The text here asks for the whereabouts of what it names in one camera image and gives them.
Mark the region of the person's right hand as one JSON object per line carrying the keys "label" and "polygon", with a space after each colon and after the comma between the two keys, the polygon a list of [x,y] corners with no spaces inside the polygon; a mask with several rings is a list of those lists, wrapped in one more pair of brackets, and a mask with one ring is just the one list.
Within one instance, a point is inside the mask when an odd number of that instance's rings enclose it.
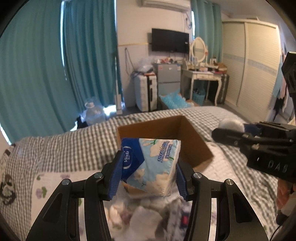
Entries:
{"label": "person's right hand", "polygon": [[295,191],[295,184],[292,184],[286,180],[278,179],[277,181],[277,195],[276,195],[276,206],[277,209],[282,209],[290,196],[291,188]]}

